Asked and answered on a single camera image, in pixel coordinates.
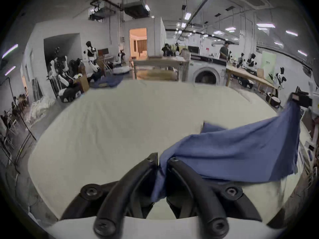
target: doorway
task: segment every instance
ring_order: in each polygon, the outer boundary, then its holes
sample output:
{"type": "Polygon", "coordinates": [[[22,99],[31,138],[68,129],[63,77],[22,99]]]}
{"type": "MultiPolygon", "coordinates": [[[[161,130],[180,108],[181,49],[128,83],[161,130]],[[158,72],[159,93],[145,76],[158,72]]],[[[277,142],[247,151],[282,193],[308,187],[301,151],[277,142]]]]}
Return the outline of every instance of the doorway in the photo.
{"type": "Polygon", "coordinates": [[[130,30],[130,53],[132,58],[147,57],[147,30],[135,28],[130,30]]]}

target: pipe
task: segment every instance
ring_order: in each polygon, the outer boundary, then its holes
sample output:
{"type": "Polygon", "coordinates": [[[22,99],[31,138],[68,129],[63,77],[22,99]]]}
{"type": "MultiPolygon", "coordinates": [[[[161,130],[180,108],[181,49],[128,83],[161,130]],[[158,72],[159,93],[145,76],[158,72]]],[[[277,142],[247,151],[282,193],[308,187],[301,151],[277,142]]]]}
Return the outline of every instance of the pipe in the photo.
{"type": "Polygon", "coordinates": [[[277,50],[274,50],[274,49],[270,49],[270,48],[266,48],[266,47],[258,46],[258,45],[257,45],[256,47],[257,47],[257,48],[261,48],[261,49],[265,49],[265,50],[271,50],[271,51],[274,51],[274,52],[277,52],[277,53],[283,54],[283,55],[285,55],[285,56],[287,56],[287,57],[289,57],[289,58],[293,59],[294,61],[297,61],[297,62],[301,63],[303,66],[307,67],[309,70],[311,70],[311,71],[312,71],[312,68],[311,68],[311,67],[309,67],[309,66],[305,65],[302,61],[298,60],[297,58],[294,58],[294,57],[293,57],[293,56],[291,56],[291,55],[288,55],[288,54],[286,54],[286,53],[283,53],[283,52],[281,52],[281,51],[277,51],[277,50]]]}

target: ceiling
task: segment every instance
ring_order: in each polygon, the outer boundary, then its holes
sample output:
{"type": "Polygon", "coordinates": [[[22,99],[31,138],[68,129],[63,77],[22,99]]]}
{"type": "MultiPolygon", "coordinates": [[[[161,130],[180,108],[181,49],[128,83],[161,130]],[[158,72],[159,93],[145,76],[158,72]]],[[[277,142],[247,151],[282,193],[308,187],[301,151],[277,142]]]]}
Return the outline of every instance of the ceiling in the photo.
{"type": "MultiPolygon", "coordinates": [[[[15,20],[5,41],[1,44],[0,51],[4,53],[15,43],[19,47],[8,55],[8,64],[6,68],[16,65],[21,61],[23,51],[28,38],[37,22],[52,20],[56,18],[87,18],[88,9],[91,0],[32,0],[20,12],[15,20]]],[[[123,0],[124,3],[138,0],[123,0]]],[[[161,17],[166,29],[175,29],[176,23],[184,19],[185,13],[190,12],[192,15],[197,11],[201,0],[187,0],[187,8],[182,11],[182,5],[186,5],[186,0],[143,0],[149,5],[151,15],[161,17]]],[[[294,0],[268,0],[272,9],[254,10],[248,4],[240,0],[208,0],[198,11],[192,20],[194,28],[188,27],[189,30],[196,29],[213,34],[215,30],[224,32],[223,38],[238,38],[240,29],[253,28],[256,32],[256,41],[260,46],[268,47],[274,50],[289,54],[311,65],[311,62],[318,54],[317,43],[314,42],[313,33],[309,30],[304,14],[300,6],[294,0]],[[258,30],[256,23],[273,22],[275,29],[269,31],[269,35],[258,30]],[[234,33],[228,33],[225,28],[234,26],[234,33]],[[299,36],[293,37],[285,33],[286,30],[296,31],[299,36]],[[298,53],[302,50],[308,54],[308,57],[298,53]]],[[[168,37],[173,37],[174,32],[167,32],[168,37]]]]}

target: white wall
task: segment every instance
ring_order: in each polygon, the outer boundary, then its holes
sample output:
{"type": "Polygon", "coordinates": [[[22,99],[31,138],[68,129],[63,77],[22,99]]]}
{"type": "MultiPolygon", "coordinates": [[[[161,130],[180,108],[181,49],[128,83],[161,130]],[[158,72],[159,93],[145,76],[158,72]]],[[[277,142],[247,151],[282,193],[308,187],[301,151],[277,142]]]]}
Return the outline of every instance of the white wall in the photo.
{"type": "Polygon", "coordinates": [[[126,59],[130,53],[130,29],[145,28],[147,31],[147,55],[159,56],[161,47],[161,18],[138,18],[124,22],[124,53],[126,59]]]}
{"type": "MultiPolygon", "coordinates": [[[[287,102],[289,94],[291,92],[295,92],[297,86],[301,88],[302,91],[309,92],[309,80],[310,78],[303,72],[302,64],[277,52],[273,52],[270,50],[266,50],[269,53],[276,54],[276,65],[275,65],[275,72],[280,73],[280,67],[285,68],[284,76],[287,79],[284,82],[284,89],[279,90],[278,97],[281,100],[281,106],[284,106],[287,102]]],[[[255,53],[256,58],[255,61],[257,65],[261,64],[262,54],[255,53]]]]}
{"type": "Polygon", "coordinates": [[[160,37],[161,37],[161,47],[164,47],[166,43],[166,31],[165,31],[165,26],[162,21],[162,18],[160,19],[160,37]]]}
{"type": "MultiPolygon", "coordinates": [[[[7,77],[10,78],[10,83],[12,87],[12,93],[15,97],[18,97],[20,94],[25,94],[24,86],[22,83],[20,67],[17,66],[14,70],[12,70],[7,77]]],[[[0,114],[4,114],[4,110],[8,111],[11,108],[11,102],[13,101],[9,80],[6,80],[2,86],[0,86],[0,114]]]]}
{"type": "Polygon", "coordinates": [[[70,39],[70,47],[66,56],[68,57],[68,63],[72,59],[77,60],[77,58],[82,58],[81,37],[79,34],[70,39]]]}
{"type": "Polygon", "coordinates": [[[108,20],[100,23],[90,20],[59,19],[37,23],[30,35],[22,60],[22,65],[27,65],[30,69],[29,56],[33,51],[34,75],[29,73],[30,82],[27,82],[29,93],[32,92],[31,79],[37,77],[43,95],[55,98],[50,82],[46,80],[48,73],[44,59],[43,39],[73,33],[80,33],[82,56],[84,55],[83,52],[87,50],[85,45],[87,41],[91,41],[93,47],[97,49],[109,48],[109,53],[113,56],[118,54],[117,16],[111,17],[111,28],[109,28],[108,20]]]}

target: chair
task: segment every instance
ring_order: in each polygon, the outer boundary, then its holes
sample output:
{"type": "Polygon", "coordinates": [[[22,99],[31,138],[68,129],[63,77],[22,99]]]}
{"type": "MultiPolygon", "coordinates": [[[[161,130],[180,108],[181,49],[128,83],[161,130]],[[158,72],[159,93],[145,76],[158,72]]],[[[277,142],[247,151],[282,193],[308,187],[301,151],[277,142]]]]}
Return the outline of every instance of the chair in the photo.
{"type": "Polygon", "coordinates": [[[10,141],[10,139],[9,139],[9,137],[8,136],[6,136],[5,138],[4,138],[4,141],[3,141],[3,145],[6,147],[6,143],[9,143],[9,146],[11,146],[11,148],[12,149],[14,149],[14,145],[12,144],[12,142],[10,141]]]}
{"type": "Polygon", "coordinates": [[[18,129],[22,130],[22,127],[20,126],[19,122],[17,120],[14,120],[13,122],[11,121],[11,127],[9,130],[14,134],[18,134],[18,129]]]}

